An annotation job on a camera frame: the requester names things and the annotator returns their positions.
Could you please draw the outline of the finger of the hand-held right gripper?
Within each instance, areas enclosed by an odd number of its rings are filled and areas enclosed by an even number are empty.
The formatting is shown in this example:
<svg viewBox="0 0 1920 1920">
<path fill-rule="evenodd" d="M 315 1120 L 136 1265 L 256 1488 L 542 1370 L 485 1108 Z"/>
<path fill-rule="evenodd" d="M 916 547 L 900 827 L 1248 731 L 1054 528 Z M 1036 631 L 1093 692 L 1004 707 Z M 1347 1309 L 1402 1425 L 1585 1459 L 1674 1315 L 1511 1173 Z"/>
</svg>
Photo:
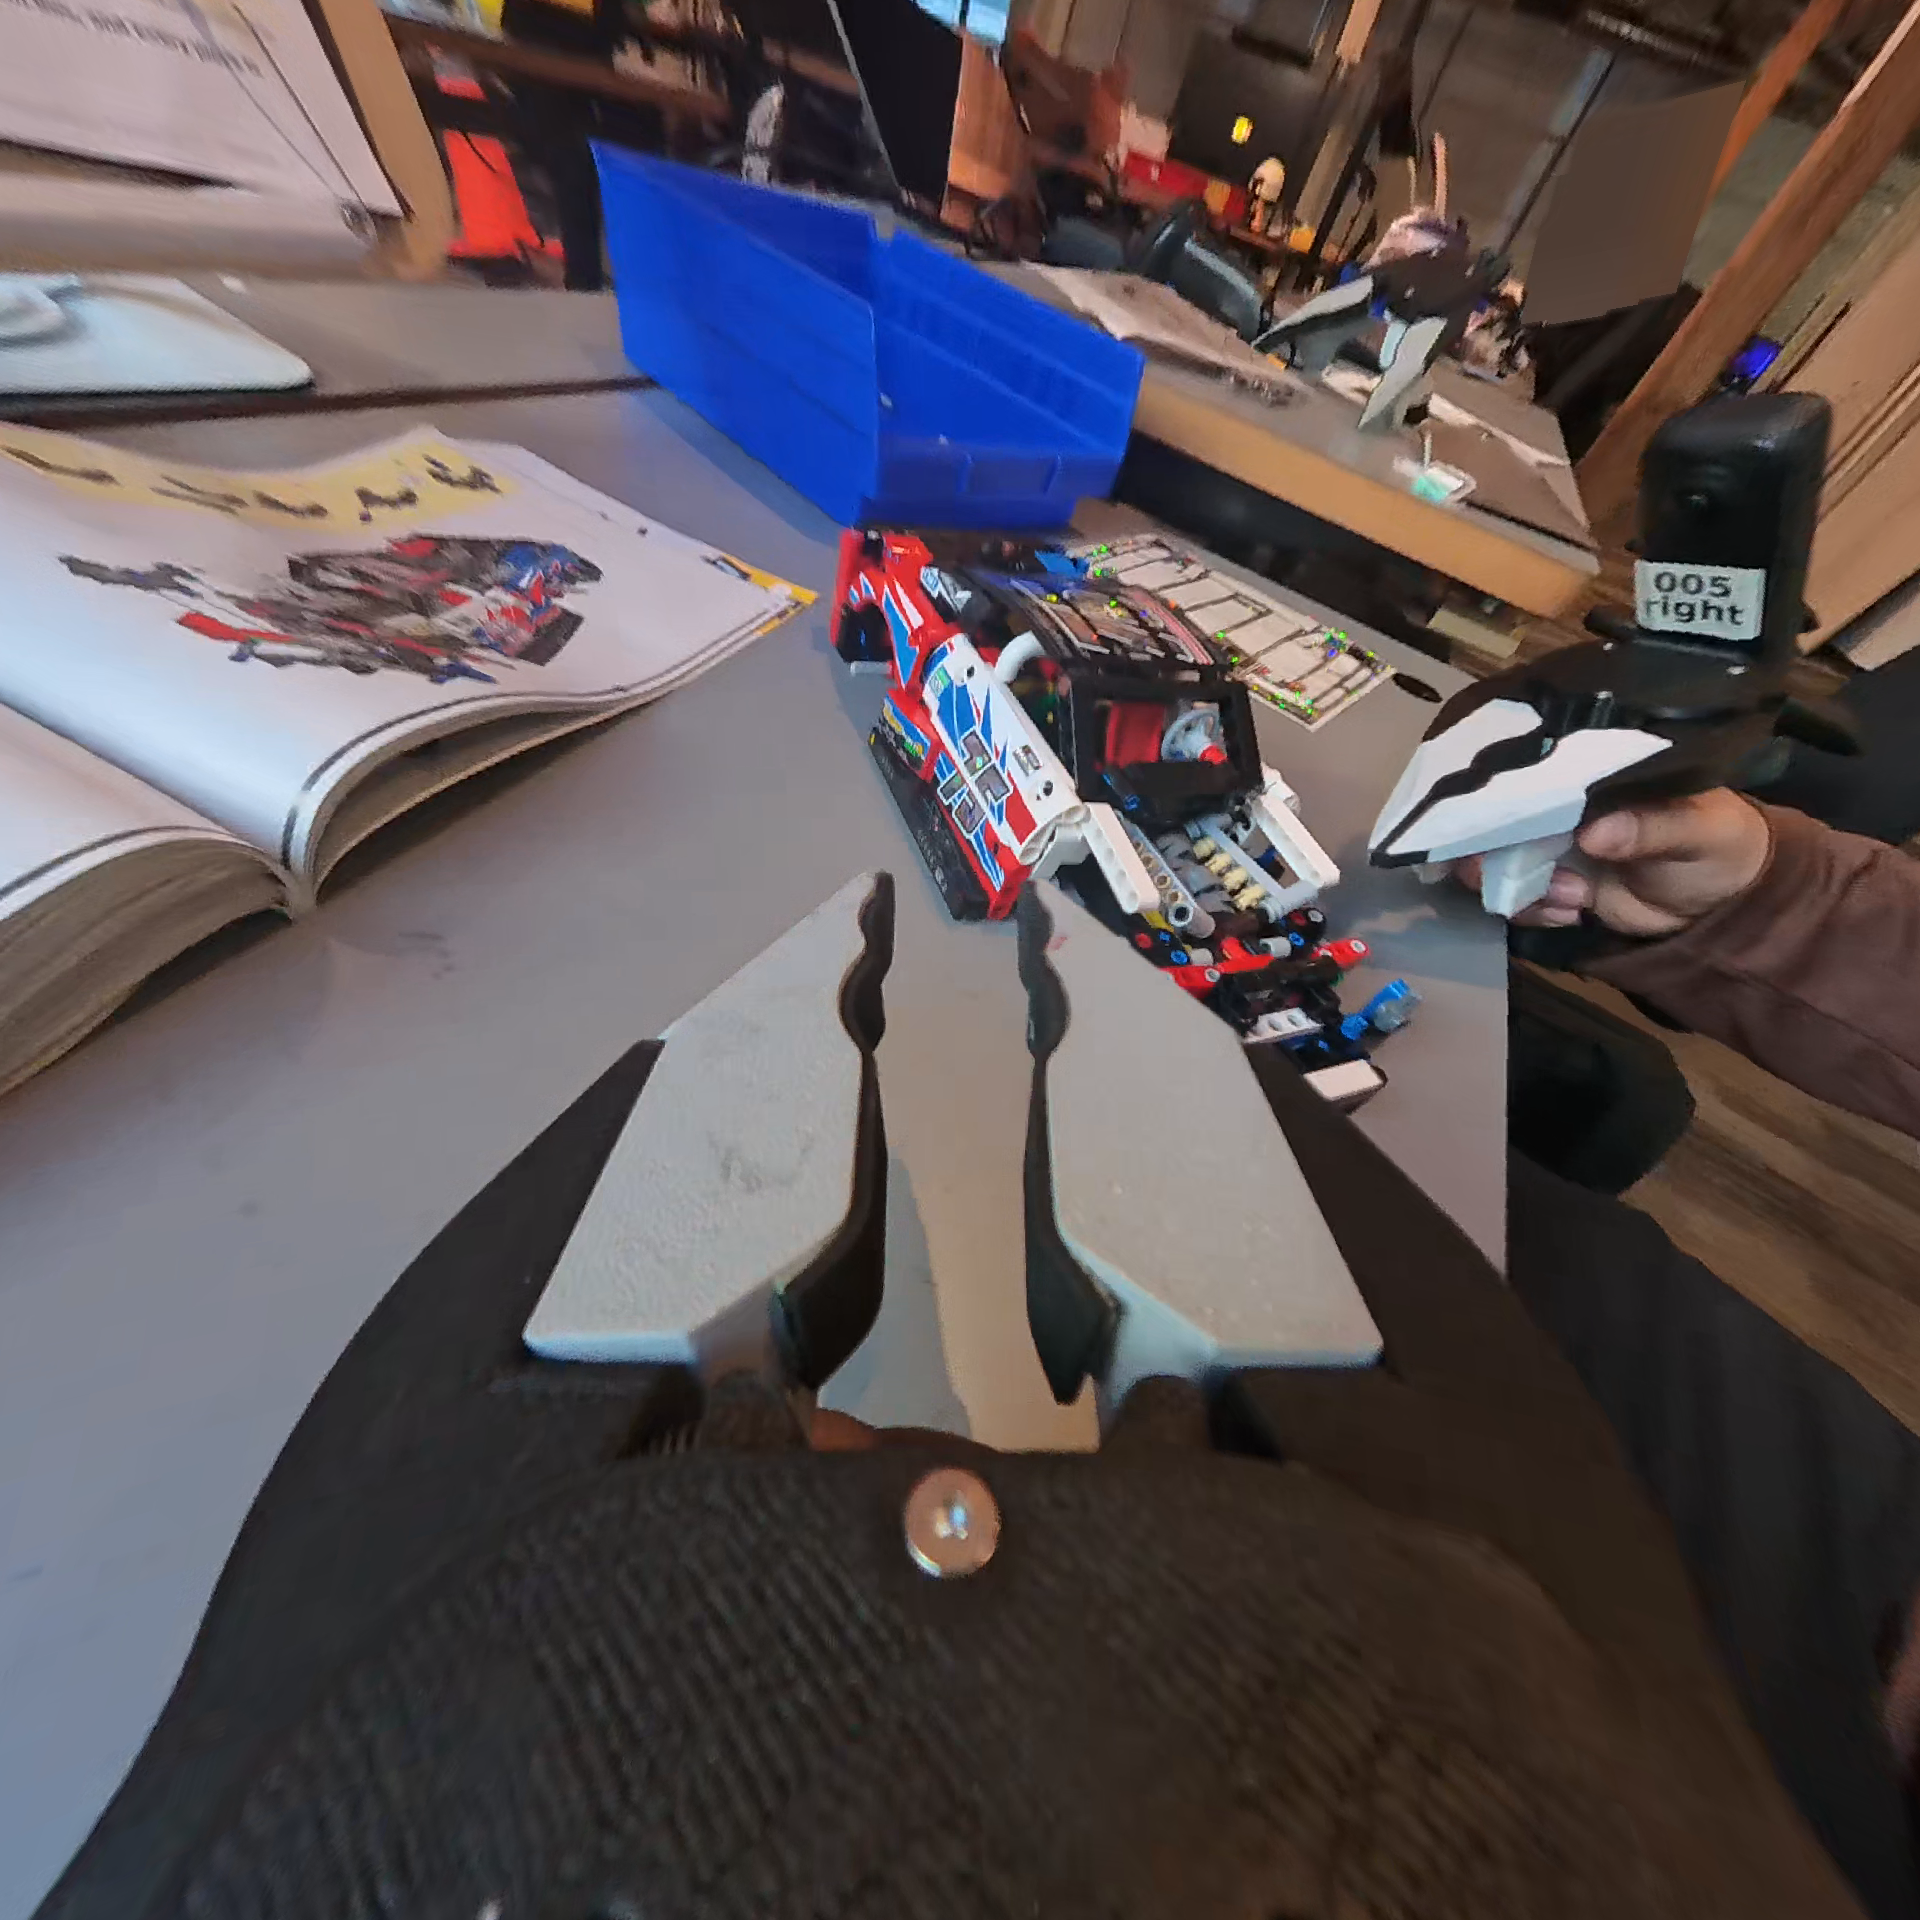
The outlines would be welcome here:
<svg viewBox="0 0 1920 1920">
<path fill-rule="evenodd" d="M 1573 731 L 1556 740 L 1532 731 L 1493 740 L 1395 804 L 1371 842 L 1371 860 L 1441 865 L 1566 833 L 1602 780 L 1666 749 L 1670 740 L 1652 731 Z"/>
<path fill-rule="evenodd" d="M 1548 724 L 1530 702 L 1483 702 L 1433 728 L 1417 754 L 1417 793 L 1483 793 L 1548 758 Z"/>
</svg>

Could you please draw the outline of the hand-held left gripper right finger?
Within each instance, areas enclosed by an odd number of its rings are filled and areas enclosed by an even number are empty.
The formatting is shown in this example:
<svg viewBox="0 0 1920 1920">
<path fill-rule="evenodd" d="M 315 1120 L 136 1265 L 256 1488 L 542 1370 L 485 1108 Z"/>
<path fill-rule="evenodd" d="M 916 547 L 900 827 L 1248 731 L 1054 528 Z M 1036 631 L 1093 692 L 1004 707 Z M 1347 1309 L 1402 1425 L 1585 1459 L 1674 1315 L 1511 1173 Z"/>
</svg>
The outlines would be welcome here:
<svg viewBox="0 0 1920 1920">
<path fill-rule="evenodd" d="M 1058 1406 L 1363 1370 L 1383 1334 L 1248 1049 L 1054 885 L 1016 904 L 1024 1309 Z"/>
</svg>

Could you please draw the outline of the brick-built toy race car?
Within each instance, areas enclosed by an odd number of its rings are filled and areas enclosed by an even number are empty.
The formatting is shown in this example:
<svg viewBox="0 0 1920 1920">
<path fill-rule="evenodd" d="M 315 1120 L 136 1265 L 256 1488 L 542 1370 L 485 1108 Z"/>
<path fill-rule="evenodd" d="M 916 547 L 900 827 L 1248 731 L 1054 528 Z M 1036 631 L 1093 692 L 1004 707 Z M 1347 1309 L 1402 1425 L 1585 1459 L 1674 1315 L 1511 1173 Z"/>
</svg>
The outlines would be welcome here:
<svg viewBox="0 0 1920 1920">
<path fill-rule="evenodd" d="M 1386 1087 L 1376 1049 L 1417 995 L 1343 1005 L 1371 959 L 1325 916 L 1343 870 L 1262 754 L 1267 707 L 1181 610 L 1066 542 L 854 528 L 834 648 L 887 677 L 870 758 L 951 918 L 1004 923 L 1054 880 L 1333 1107 Z"/>
</svg>

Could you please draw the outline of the person's right forearm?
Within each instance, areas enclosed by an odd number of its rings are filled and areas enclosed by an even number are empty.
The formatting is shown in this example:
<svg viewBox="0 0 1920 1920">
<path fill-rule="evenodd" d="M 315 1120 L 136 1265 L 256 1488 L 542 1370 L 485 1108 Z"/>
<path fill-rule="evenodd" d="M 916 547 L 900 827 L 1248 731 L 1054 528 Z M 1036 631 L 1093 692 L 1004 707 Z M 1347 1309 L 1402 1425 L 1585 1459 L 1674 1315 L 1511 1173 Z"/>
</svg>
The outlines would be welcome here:
<svg viewBox="0 0 1920 1920">
<path fill-rule="evenodd" d="M 1744 896 L 1680 936 L 1631 941 L 1585 975 L 1822 1102 L 1916 1138 L 1916 860 L 1758 806 L 1772 860 Z"/>
</svg>

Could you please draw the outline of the person's right hand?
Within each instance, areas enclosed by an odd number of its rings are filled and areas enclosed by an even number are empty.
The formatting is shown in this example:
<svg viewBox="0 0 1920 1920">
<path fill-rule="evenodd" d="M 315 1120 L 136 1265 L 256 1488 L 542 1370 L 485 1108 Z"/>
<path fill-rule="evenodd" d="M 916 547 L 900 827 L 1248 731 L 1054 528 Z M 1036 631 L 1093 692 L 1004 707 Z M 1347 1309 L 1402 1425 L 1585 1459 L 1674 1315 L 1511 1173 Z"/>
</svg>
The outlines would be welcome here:
<svg viewBox="0 0 1920 1920">
<path fill-rule="evenodd" d="M 1612 811 L 1579 827 L 1520 926 L 1670 937 L 1744 896 L 1768 860 L 1768 814 L 1729 788 Z"/>
</svg>

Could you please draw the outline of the holographic sticker sheet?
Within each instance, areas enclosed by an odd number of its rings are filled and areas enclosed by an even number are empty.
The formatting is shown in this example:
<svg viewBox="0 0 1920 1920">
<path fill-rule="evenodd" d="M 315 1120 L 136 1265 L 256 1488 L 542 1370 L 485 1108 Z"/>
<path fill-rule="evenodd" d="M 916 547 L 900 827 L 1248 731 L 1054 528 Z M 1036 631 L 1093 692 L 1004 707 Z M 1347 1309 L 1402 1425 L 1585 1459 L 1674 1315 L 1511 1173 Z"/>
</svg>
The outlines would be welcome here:
<svg viewBox="0 0 1920 1920">
<path fill-rule="evenodd" d="M 1295 610 L 1273 589 L 1241 585 L 1195 549 L 1154 536 L 1068 540 L 1087 574 L 1141 589 L 1209 637 L 1248 696 L 1304 731 L 1323 731 L 1371 692 L 1394 689 L 1398 667 L 1345 628 Z"/>
</svg>

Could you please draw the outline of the black backpack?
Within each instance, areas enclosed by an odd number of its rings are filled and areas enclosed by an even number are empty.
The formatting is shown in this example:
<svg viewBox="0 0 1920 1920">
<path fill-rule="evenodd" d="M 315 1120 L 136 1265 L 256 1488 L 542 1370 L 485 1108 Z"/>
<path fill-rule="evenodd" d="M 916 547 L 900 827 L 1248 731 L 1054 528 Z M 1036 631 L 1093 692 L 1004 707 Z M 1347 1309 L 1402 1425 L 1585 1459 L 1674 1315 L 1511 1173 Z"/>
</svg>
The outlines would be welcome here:
<svg viewBox="0 0 1920 1920">
<path fill-rule="evenodd" d="M 1525 963 L 1506 975 L 1505 1107 L 1516 1157 L 1612 1197 L 1696 1122 L 1692 1085 L 1655 1036 Z"/>
</svg>

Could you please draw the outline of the spare grey black gripper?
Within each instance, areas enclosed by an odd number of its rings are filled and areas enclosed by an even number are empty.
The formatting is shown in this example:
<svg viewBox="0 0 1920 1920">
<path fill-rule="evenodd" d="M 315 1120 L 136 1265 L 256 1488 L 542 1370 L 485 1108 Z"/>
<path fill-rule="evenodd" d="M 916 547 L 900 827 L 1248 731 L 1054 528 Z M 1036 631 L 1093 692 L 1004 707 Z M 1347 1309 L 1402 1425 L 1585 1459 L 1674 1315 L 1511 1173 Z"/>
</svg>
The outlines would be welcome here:
<svg viewBox="0 0 1920 1920">
<path fill-rule="evenodd" d="M 1278 355 L 1301 379 L 1323 379 L 1338 350 L 1383 318 L 1380 379 L 1359 433 L 1386 435 L 1404 426 L 1413 404 L 1423 404 L 1433 359 L 1466 336 L 1472 311 L 1502 293 L 1506 267 L 1498 250 L 1394 256 L 1273 318 L 1253 350 Z"/>
</svg>

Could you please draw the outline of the white printed sheet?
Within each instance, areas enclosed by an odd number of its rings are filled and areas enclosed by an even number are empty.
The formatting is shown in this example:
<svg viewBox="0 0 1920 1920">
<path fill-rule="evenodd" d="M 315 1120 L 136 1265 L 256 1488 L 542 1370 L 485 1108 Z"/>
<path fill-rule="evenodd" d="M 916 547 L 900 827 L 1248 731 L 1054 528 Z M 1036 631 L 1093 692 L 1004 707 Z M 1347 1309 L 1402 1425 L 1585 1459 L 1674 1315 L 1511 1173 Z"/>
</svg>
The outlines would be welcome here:
<svg viewBox="0 0 1920 1920">
<path fill-rule="evenodd" d="M 1230 323 L 1165 282 L 1051 263 L 1034 263 L 1029 272 L 1061 293 L 1080 318 L 1156 362 L 1209 371 L 1273 400 L 1308 393 L 1308 386 L 1278 355 L 1259 354 Z"/>
</svg>

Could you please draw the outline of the black handheld device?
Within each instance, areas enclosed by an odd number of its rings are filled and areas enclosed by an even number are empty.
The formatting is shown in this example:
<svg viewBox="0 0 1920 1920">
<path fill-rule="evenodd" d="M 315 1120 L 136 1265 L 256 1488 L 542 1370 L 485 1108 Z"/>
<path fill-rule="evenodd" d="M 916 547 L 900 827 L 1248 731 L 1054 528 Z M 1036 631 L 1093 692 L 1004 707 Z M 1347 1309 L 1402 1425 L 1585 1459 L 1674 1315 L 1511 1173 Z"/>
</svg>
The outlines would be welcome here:
<svg viewBox="0 0 1920 1920">
<path fill-rule="evenodd" d="M 1134 275 L 1170 287 L 1212 321 L 1253 343 L 1264 332 L 1267 314 L 1262 287 L 1234 256 L 1204 240 L 1209 228 L 1209 203 L 1198 196 L 1181 201 L 1159 224 L 1130 240 L 1124 267 Z"/>
</svg>

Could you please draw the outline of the open instruction booklet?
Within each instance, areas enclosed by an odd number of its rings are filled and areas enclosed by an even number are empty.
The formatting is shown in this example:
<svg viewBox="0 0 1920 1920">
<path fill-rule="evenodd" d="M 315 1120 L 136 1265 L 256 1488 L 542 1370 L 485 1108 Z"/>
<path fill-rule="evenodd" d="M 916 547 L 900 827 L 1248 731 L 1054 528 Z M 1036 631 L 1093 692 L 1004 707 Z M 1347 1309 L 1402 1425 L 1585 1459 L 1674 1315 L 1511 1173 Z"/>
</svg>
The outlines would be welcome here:
<svg viewBox="0 0 1920 1920">
<path fill-rule="evenodd" d="M 4 430 L 4 1091 L 370 837 L 814 595 L 519 445 L 294 469 Z"/>
</svg>

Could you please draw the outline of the blue plastic bin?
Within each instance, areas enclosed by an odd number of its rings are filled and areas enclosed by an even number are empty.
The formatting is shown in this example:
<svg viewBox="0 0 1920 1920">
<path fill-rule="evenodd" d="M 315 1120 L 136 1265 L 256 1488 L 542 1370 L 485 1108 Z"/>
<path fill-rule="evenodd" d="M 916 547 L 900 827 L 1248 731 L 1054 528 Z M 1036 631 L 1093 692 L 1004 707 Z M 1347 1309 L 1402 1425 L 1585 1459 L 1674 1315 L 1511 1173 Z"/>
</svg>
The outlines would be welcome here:
<svg viewBox="0 0 1920 1920">
<path fill-rule="evenodd" d="M 1145 359 L 852 203 L 596 146 L 627 359 L 837 525 L 1058 532 Z"/>
</svg>

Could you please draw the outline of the building-block instruction sheet on board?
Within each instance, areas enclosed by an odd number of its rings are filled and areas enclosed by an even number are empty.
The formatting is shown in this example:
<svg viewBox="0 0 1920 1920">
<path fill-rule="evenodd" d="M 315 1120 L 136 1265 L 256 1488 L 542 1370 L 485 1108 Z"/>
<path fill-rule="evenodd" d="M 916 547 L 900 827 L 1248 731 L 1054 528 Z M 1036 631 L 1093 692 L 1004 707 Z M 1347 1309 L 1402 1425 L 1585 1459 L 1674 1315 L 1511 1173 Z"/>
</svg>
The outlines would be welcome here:
<svg viewBox="0 0 1920 1920">
<path fill-rule="evenodd" d="M 442 275 L 454 196 L 382 7 L 303 7 L 393 184 L 399 217 L 4 141 L 4 271 Z"/>
</svg>

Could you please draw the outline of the printed instruction paper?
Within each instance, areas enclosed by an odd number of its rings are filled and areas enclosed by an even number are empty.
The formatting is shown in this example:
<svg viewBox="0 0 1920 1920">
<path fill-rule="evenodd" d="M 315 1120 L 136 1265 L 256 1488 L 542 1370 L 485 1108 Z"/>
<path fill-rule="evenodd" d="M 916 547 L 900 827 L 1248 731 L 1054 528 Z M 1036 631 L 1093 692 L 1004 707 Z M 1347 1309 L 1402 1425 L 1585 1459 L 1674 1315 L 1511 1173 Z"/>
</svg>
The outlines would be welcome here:
<svg viewBox="0 0 1920 1920">
<path fill-rule="evenodd" d="M 4 4 L 4 141 L 401 214 L 303 4 Z"/>
</svg>

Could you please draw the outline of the wooden post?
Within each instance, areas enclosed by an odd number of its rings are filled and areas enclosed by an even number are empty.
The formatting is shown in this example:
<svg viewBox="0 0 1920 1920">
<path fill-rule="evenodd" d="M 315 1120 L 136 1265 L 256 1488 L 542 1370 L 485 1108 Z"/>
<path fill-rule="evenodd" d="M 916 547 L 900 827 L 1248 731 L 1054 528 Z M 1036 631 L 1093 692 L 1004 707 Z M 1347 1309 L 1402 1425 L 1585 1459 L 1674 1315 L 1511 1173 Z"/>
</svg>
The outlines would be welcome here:
<svg viewBox="0 0 1920 1920">
<path fill-rule="evenodd" d="M 1913 127 L 1916 4 L 1909 4 L 1824 130 L 1577 463 L 1600 542 L 1622 542 L 1631 532 L 1651 435 L 1713 389 L 1727 359 L 1760 332 Z"/>
</svg>

